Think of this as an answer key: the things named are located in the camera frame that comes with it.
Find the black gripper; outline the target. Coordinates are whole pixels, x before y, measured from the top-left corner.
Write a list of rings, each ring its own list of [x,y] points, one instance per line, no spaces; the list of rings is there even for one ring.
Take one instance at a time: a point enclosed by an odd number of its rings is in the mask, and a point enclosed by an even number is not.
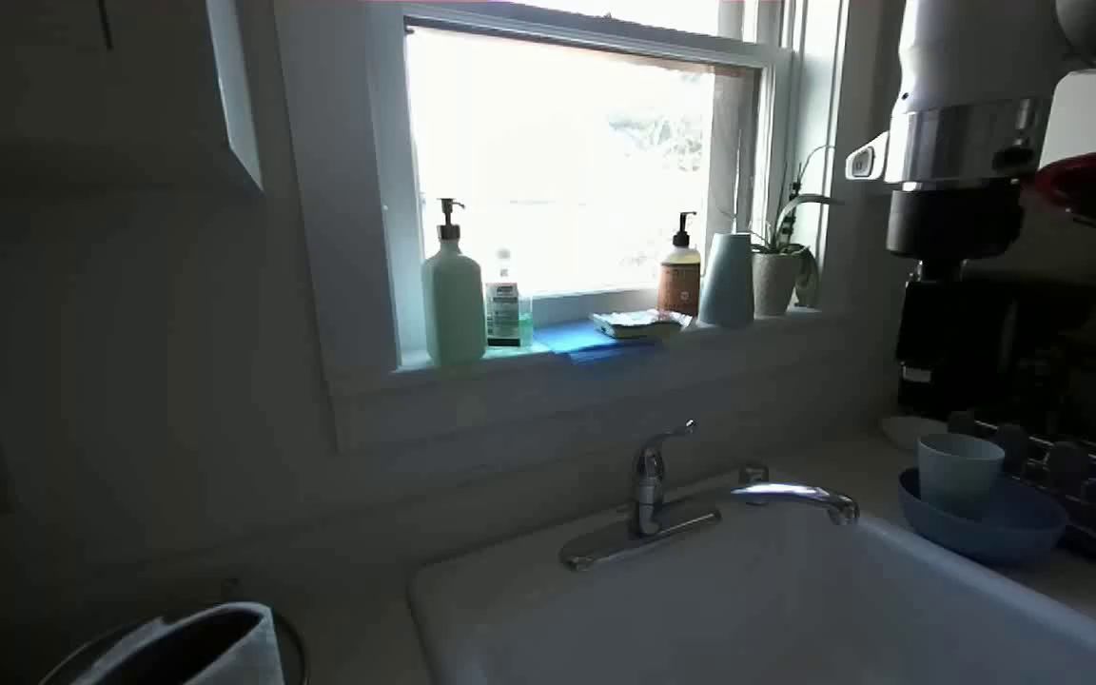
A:
[[[1016,338],[1010,276],[921,258],[905,276],[900,318],[900,404],[948,416],[1006,393]]]

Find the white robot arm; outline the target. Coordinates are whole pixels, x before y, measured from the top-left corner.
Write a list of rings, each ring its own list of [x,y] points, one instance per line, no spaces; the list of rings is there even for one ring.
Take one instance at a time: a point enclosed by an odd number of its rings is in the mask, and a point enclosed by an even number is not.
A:
[[[1096,152],[1043,162],[1054,87],[1096,67],[1096,0],[905,0],[891,126],[845,157],[848,183],[891,190],[886,251],[910,258],[900,404],[973,407],[1010,350],[1010,299],[964,276],[1006,256],[1025,199],[1096,227]]]

